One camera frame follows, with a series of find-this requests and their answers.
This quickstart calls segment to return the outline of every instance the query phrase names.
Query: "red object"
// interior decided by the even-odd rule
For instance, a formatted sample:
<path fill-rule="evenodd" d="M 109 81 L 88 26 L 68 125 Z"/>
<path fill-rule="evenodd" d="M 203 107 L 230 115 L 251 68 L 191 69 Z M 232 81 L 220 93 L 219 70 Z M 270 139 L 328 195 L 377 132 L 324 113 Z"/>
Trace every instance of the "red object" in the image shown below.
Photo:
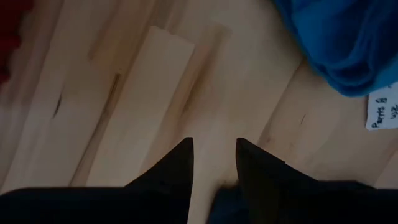
<path fill-rule="evenodd" d="M 33 5 L 34 0 L 0 0 L 0 84 L 9 79 L 7 61 L 21 44 L 18 30 L 22 16 Z"/>

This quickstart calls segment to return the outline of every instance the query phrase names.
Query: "blue cloth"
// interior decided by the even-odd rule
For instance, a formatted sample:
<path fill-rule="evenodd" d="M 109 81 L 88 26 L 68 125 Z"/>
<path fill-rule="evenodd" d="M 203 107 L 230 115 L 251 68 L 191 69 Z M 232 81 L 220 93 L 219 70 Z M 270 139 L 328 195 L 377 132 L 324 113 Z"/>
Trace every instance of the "blue cloth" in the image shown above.
<path fill-rule="evenodd" d="M 312 67 L 346 96 L 398 81 L 398 0 L 274 0 Z"/>

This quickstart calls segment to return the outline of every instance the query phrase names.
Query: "wooden floor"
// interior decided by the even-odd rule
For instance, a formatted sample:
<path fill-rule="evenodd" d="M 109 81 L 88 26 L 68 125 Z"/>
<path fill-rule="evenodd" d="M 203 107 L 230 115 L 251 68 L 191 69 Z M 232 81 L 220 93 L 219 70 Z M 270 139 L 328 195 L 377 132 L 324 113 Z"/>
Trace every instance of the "wooden floor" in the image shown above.
<path fill-rule="evenodd" d="M 244 137 L 322 180 L 398 188 L 398 130 L 314 74 L 270 0 L 37 0 L 0 92 L 1 192 L 123 186 L 194 138 L 189 223 Z"/>

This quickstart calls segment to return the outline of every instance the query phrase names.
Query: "white paper note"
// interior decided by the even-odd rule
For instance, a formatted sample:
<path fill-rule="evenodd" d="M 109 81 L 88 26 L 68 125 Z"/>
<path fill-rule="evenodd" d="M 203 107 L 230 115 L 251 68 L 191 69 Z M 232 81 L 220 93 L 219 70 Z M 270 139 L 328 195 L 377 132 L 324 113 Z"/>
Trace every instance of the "white paper note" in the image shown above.
<path fill-rule="evenodd" d="M 369 95 L 368 130 L 398 128 L 398 82 Z"/>

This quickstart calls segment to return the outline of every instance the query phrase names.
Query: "paper label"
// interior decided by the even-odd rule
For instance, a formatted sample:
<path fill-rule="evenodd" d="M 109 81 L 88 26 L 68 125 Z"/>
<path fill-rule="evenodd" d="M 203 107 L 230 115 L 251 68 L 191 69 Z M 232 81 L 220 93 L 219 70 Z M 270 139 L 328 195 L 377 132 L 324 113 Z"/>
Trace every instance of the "paper label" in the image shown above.
<path fill-rule="evenodd" d="M 369 95 L 366 129 L 398 128 L 398 82 Z"/>

